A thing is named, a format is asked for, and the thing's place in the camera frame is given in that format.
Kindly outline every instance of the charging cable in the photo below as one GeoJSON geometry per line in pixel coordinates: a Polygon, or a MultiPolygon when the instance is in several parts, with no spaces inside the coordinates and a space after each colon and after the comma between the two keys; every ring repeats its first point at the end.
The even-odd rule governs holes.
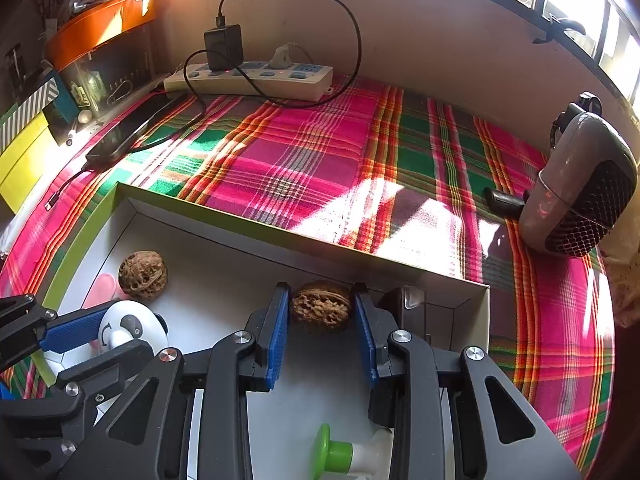
{"type": "MultiPolygon", "coordinates": [[[[163,142],[167,142],[168,140],[173,139],[174,137],[180,136],[184,132],[188,131],[189,128],[191,128],[192,126],[195,126],[197,123],[199,123],[201,120],[204,119],[204,116],[207,113],[207,104],[204,101],[204,99],[202,98],[202,96],[199,95],[195,91],[195,89],[193,88],[193,86],[189,82],[189,79],[187,78],[187,65],[186,65],[186,63],[184,65],[184,67],[182,67],[182,75],[184,76],[184,79],[187,82],[187,86],[189,87],[191,92],[193,92],[193,94],[196,96],[196,100],[199,102],[200,106],[202,107],[202,110],[200,111],[200,113],[197,116],[195,116],[191,121],[186,123],[184,126],[182,126],[182,127],[178,128],[177,130],[175,130],[172,134],[169,134],[169,135],[163,137],[162,139],[155,140],[154,142],[150,142],[148,144],[142,144],[141,146],[137,146],[135,148],[130,148],[127,151],[127,153],[124,154],[124,156],[129,155],[130,153],[142,152],[144,150],[149,150],[151,148],[159,146],[163,142]]],[[[164,111],[163,110],[159,110],[158,112],[156,112],[149,119],[147,129],[153,128],[156,124],[159,123],[160,120],[162,120],[163,117],[164,117],[164,111]]],[[[76,178],[78,178],[83,173],[85,173],[87,171],[94,171],[95,173],[103,173],[103,172],[107,171],[111,167],[113,167],[112,164],[108,165],[107,167],[105,167],[105,166],[99,166],[98,167],[96,164],[92,164],[89,161],[85,162],[82,165],[82,168],[80,169],[80,171],[78,171],[77,173],[73,174],[68,179],[66,179],[62,183],[62,186],[60,186],[58,188],[58,190],[53,195],[51,195],[51,198],[49,198],[49,200],[47,200],[47,202],[45,203],[44,208],[48,211],[53,206],[55,206],[56,202],[60,199],[60,195],[67,188],[67,186],[69,186],[69,184],[71,184],[76,178]]]]}
{"type": "MultiPolygon", "coordinates": [[[[331,101],[333,101],[334,99],[337,99],[338,97],[340,97],[346,90],[347,88],[349,88],[354,80],[356,79],[356,77],[358,76],[358,72],[360,71],[360,63],[362,62],[362,35],[360,34],[360,27],[358,26],[358,22],[356,20],[356,17],[353,15],[353,13],[350,11],[349,7],[347,7],[344,3],[342,3],[340,0],[331,0],[335,3],[337,3],[338,5],[340,5],[345,12],[347,12],[347,14],[349,15],[349,17],[351,18],[351,22],[353,23],[353,28],[355,30],[356,33],[356,40],[358,42],[358,57],[356,58],[356,65],[353,69],[353,73],[351,73],[351,76],[349,77],[348,81],[345,83],[344,86],[342,86],[342,88],[340,88],[337,92],[335,92],[333,95],[331,95],[331,97],[328,97],[327,99],[323,99],[320,100],[316,103],[309,103],[309,104],[290,104],[287,102],[284,102],[280,99],[275,99],[273,97],[269,97],[267,94],[265,94],[260,87],[258,87],[255,82],[253,82],[251,80],[251,78],[249,78],[249,76],[244,72],[244,70],[242,70],[239,66],[236,66],[234,64],[232,64],[228,57],[225,56],[225,54],[218,52],[217,50],[207,50],[207,49],[203,49],[203,50],[198,50],[196,52],[193,52],[188,58],[187,61],[184,62],[184,67],[183,67],[183,75],[184,75],[184,80],[187,83],[187,86],[190,88],[190,90],[193,92],[193,94],[198,97],[200,97],[200,94],[198,94],[194,89],[193,86],[191,85],[191,83],[189,82],[189,79],[187,78],[187,73],[186,73],[186,66],[187,63],[189,62],[189,60],[191,60],[194,56],[196,56],[197,54],[203,54],[206,52],[211,52],[214,54],[217,54],[218,56],[222,57],[223,59],[226,60],[226,62],[228,62],[230,65],[232,65],[236,70],[238,70],[238,73],[244,77],[247,82],[254,88],[254,90],[258,93],[258,95],[260,97],[262,97],[263,99],[281,106],[282,108],[292,108],[292,109],[304,109],[304,108],[314,108],[316,106],[321,106],[324,104],[327,104],[331,101]]],[[[216,26],[217,27],[225,27],[226,25],[226,20],[224,15],[222,14],[222,5],[225,3],[225,0],[220,0],[220,5],[218,6],[218,15],[216,17],[216,26]]]]}

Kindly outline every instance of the black cable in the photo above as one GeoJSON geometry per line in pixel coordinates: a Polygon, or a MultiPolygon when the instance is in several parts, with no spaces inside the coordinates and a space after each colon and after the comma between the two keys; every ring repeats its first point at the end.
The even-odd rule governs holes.
{"type": "MultiPolygon", "coordinates": [[[[156,146],[159,146],[163,142],[167,142],[168,140],[173,139],[174,137],[180,136],[185,131],[187,131],[189,128],[191,128],[194,124],[197,124],[201,120],[204,119],[204,116],[207,113],[207,104],[204,101],[204,99],[202,98],[202,96],[199,93],[196,92],[195,88],[191,85],[191,83],[189,82],[189,78],[187,77],[187,63],[190,62],[191,58],[193,58],[197,54],[199,54],[199,52],[194,52],[193,54],[191,54],[187,58],[187,61],[184,62],[184,66],[182,67],[182,75],[184,76],[184,80],[187,83],[187,86],[189,87],[189,90],[191,90],[193,95],[196,96],[196,100],[202,106],[202,111],[196,117],[194,117],[191,121],[189,121],[187,124],[185,124],[184,126],[178,128],[177,130],[175,130],[172,134],[169,134],[169,135],[163,137],[162,139],[154,140],[154,142],[150,142],[149,144],[142,144],[141,146],[137,146],[135,148],[131,148],[127,152],[127,155],[129,153],[143,152],[144,150],[149,150],[150,148],[154,148],[156,146]]],[[[154,121],[154,118],[155,118],[155,116],[151,117],[149,122],[152,123],[154,121]]]]}
{"type": "Polygon", "coordinates": [[[65,190],[65,187],[68,186],[69,184],[71,184],[76,178],[78,178],[80,175],[82,175],[83,173],[90,171],[87,167],[86,164],[80,169],[80,171],[74,173],[72,176],[70,176],[68,179],[66,179],[63,183],[62,186],[60,186],[58,188],[58,190],[51,195],[51,198],[49,198],[49,200],[47,200],[47,203],[44,205],[44,209],[46,209],[47,211],[49,209],[51,209],[56,202],[58,201],[58,199],[60,198],[60,194],[62,194],[62,192],[65,190]]]}
{"type": "MultiPolygon", "coordinates": [[[[316,106],[320,106],[320,105],[324,105],[327,104],[330,101],[333,101],[334,99],[340,97],[340,95],[342,95],[347,88],[349,88],[353,81],[356,79],[356,77],[358,76],[358,72],[360,71],[360,63],[362,62],[362,36],[360,34],[360,27],[358,26],[358,22],[356,20],[356,17],[353,15],[353,13],[349,10],[349,7],[347,7],[344,3],[342,3],[340,0],[333,0],[334,2],[336,2],[338,5],[340,5],[349,15],[349,17],[351,18],[351,21],[353,22],[353,28],[356,31],[356,38],[358,40],[358,58],[356,60],[356,65],[353,69],[353,73],[351,74],[350,78],[348,79],[348,81],[345,83],[345,85],[340,88],[340,90],[338,90],[336,93],[334,93],[331,97],[318,101],[317,103],[309,103],[309,104],[304,104],[304,105],[294,105],[294,104],[288,104],[284,101],[278,100],[278,99],[274,99],[273,97],[269,97],[267,94],[265,94],[262,90],[260,90],[260,88],[251,80],[251,78],[249,78],[249,76],[239,67],[239,66],[234,66],[234,68],[236,70],[238,70],[238,73],[244,77],[249,84],[255,89],[256,92],[258,92],[258,94],[260,95],[260,97],[266,99],[267,101],[274,103],[275,105],[281,106],[283,108],[296,108],[296,109],[300,109],[300,108],[314,108],[316,106]]],[[[224,4],[225,0],[220,0],[220,5],[218,6],[218,16],[216,18],[216,25],[219,27],[224,27],[225,26],[225,17],[222,14],[222,5],[224,4]]],[[[223,59],[226,59],[226,62],[228,62],[229,64],[230,61],[228,60],[228,58],[222,54],[221,52],[215,51],[215,50],[207,50],[207,49],[203,49],[203,50],[199,50],[197,52],[194,52],[193,54],[191,54],[191,56],[189,56],[188,60],[191,59],[193,56],[195,56],[196,54],[202,54],[204,52],[211,52],[213,54],[217,54],[220,57],[223,57],[223,59]]],[[[184,70],[184,80],[187,83],[187,86],[191,89],[191,91],[199,97],[199,94],[197,92],[194,91],[193,87],[191,86],[191,84],[189,83],[188,79],[187,79],[187,75],[186,75],[186,70],[184,70]]]]}

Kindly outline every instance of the yellow box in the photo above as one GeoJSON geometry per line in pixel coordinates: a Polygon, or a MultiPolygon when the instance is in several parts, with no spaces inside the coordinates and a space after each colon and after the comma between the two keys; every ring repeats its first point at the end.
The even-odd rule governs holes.
{"type": "Polygon", "coordinates": [[[0,155],[0,196],[14,213],[44,173],[56,148],[49,123],[40,112],[0,155]]]}

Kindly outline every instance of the walnut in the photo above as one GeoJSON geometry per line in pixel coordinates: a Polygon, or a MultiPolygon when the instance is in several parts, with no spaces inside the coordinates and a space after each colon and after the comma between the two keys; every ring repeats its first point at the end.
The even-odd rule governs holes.
{"type": "Polygon", "coordinates": [[[351,314],[349,291],[331,282],[311,282],[294,295],[292,317],[320,332],[336,332],[346,327],[351,314]]]}
{"type": "Polygon", "coordinates": [[[118,271],[124,293],[137,300],[153,300],[164,290],[167,270],[155,251],[137,251],[127,256],[118,271]]]}

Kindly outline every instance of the white power strip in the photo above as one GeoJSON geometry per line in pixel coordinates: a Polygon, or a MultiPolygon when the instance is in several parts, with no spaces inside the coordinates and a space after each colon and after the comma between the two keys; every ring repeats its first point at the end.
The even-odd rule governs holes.
{"type": "MultiPolygon", "coordinates": [[[[245,61],[240,66],[256,86],[269,97],[319,101],[331,88],[334,69],[330,66],[292,63],[289,68],[272,69],[266,61],[245,61]]],[[[201,94],[258,95],[238,70],[212,72],[207,64],[187,67],[189,82],[201,94]]],[[[186,90],[182,70],[164,80],[168,92],[186,90]]]]}

